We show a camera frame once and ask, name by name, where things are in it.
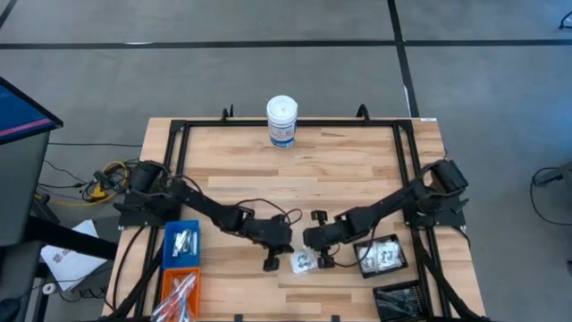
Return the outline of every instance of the yellow cable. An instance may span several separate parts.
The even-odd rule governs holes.
[[[108,163],[106,166],[104,166],[103,172],[105,172],[105,170],[107,170],[107,168],[109,168],[109,166],[111,166],[111,165],[120,165],[123,167],[123,169],[125,169],[125,179],[123,179],[123,182],[122,182],[122,185],[125,185],[125,183],[127,182],[127,178],[129,177],[129,171],[127,170],[127,166],[121,161],[112,161],[112,162]],[[98,201],[94,201],[94,202],[90,202],[90,203],[65,202],[65,201],[60,201],[60,200],[50,200],[50,201],[55,203],[56,205],[65,206],[65,207],[91,207],[91,206],[94,206],[96,204],[100,204],[100,203],[109,201],[109,200],[115,198],[116,196],[117,196],[117,193],[114,193],[107,198],[104,198],[104,199],[101,199]],[[34,196],[34,198],[41,199],[41,197],[37,194]]]

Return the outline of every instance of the white container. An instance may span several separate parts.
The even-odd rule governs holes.
[[[291,148],[296,134],[298,103],[291,97],[279,95],[266,105],[270,141],[277,148]]]

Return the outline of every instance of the black tray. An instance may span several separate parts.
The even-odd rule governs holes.
[[[392,268],[388,268],[385,270],[381,270],[378,272],[364,272],[364,269],[361,267],[361,263],[358,264],[359,266],[359,270],[361,271],[361,275],[364,278],[369,278],[369,277],[374,277],[374,276],[378,276],[378,275],[383,275],[383,274],[387,274],[387,273],[391,273],[394,272],[396,270],[399,269],[403,269],[403,268],[407,268],[409,267],[408,261],[405,258],[405,254],[403,253],[403,248],[401,247],[400,244],[400,240],[397,238],[397,235],[391,234],[391,235],[387,235],[387,236],[383,236],[383,237],[379,237],[379,238],[375,238],[372,241],[362,241],[362,242],[356,242],[354,244],[354,252],[356,253],[356,258],[359,259],[359,253],[358,253],[358,248],[364,248],[367,247],[369,245],[370,242],[386,242],[386,241],[392,241],[392,242],[396,242],[400,245],[400,259],[401,259],[401,263],[402,265],[400,267],[392,267]]]
[[[380,306],[378,300],[381,299],[379,291],[381,292],[398,292],[404,290],[411,290],[415,296],[416,301],[416,311],[417,316],[411,317],[407,314],[397,312],[392,309],[387,309],[384,306]],[[403,282],[398,284],[380,286],[374,288],[374,301],[377,307],[377,313],[379,314],[379,319],[382,322],[400,322],[400,321],[419,321],[425,320],[429,316],[429,310],[423,301],[423,296],[421,293],[421,284],[419,280]]]

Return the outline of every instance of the table leg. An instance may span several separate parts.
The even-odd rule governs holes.
[[[78,233],[34,216],[30,216],[26,223],[25,238],[28,241],[40,241],[55,247],[110,260],[115,259],[117,251],[116,243]]]

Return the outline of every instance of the blue bin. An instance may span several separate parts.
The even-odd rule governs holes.
[[[200,222],[198,220],[185,220],[167,223],[164,227],[163,243],[163,269],[199,267],[200,264]],[[197,254],[181,253],[178,257],[172,255],[175,244],[175,234],[185,230],[197,233]]]

